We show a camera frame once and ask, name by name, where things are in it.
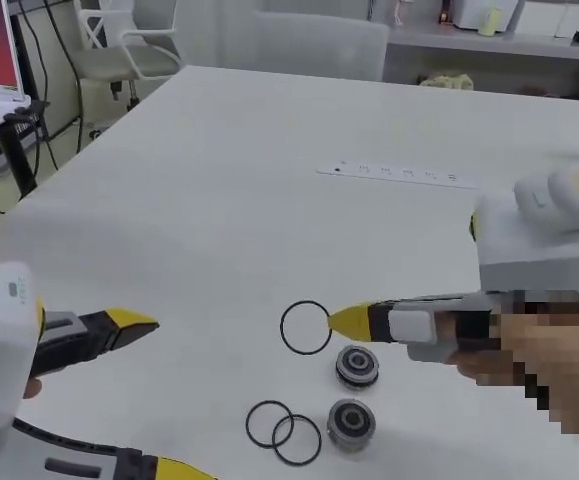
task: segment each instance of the shelf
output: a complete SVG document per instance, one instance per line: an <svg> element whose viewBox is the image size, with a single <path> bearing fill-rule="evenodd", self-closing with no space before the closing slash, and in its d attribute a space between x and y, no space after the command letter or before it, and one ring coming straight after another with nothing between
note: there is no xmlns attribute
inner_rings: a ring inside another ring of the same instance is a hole
<svg viewBox="0 0 579 480"><path fill-rule="evenodd" d="M430 24L393 27L389 36L389 43L414 47L579 60L579 45L572 45L571 39L568 38L539 37L513 32L484 37L473 31L460 30L453 25Z"/></svg>

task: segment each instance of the hand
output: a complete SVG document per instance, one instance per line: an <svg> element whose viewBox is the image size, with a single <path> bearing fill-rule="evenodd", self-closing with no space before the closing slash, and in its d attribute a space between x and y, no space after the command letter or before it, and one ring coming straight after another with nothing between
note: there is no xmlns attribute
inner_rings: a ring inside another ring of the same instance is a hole
<svg viewBox="0 0 579 480"><path fill-rule="evenodd" d="M478 385L508 386L522 385L514 363L524 364L525 373L548 386L550 420L560 422L562 433L579 434L579 313L558 313L563 305L548 304L549 312L536 315L500 314L490 328L500 351L458 352L447 363Z"/></svg>
<svg viewBox="0 0 579 480"><path fill-rule="evenodd" d="M42 390L42 383L37 378L31 378L27 382L27 388L25 389L25 394L23 398L33 398L40 393Z"/></svg>

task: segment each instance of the floor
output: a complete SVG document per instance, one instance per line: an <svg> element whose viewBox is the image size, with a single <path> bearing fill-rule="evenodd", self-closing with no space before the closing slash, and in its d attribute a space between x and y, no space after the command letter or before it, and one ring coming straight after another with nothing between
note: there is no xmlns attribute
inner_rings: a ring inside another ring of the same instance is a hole
<svg viewBox="0 0 579 480"><path fill-rule="evenodd" d="M63 134L56 137L51 141L51 147L56 158L56 164L58 167L62 167L65 163L71 160L76 154L76 143L78 138L78 129L70 127ZM89 136L87 132L83 135L83 147L89 143ZM35 147L32 147L30 151L27 152L27 157L31 165L33 165L35 159ZM36 181L38 184L46 181L50 178L56 170L51 161L47 145L43 144L40 149L40 168L38 170L38 177ZM5 177L0 179L0 211L7 212L12 209L20 198L20 192L13 177L7 174ZM0 215L0 221L4 218L4 215Z"/></svg>

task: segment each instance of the chair leg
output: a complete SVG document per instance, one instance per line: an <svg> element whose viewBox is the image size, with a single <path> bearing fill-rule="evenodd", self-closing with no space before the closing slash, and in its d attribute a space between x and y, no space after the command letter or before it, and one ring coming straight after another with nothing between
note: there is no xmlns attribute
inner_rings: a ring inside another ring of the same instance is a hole
<svg viewBox="0 0 579 480"><path fill-rule="evenodd" d="M138 98L138 92L136 91L136 82L133 80L129 81L129 105L127 105L127 111L130 112L138 106L140 99Z"/></svg>

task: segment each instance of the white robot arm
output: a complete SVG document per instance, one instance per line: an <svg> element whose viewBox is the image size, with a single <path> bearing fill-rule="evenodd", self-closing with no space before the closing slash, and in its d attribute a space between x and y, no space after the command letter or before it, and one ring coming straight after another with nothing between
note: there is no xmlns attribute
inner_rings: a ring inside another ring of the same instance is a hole
<svg viewBox="0 0 579 480"><path fill-rule="evenodd" d="M579 165L482 196L473 223L482 291L579 292Z"/></svg>

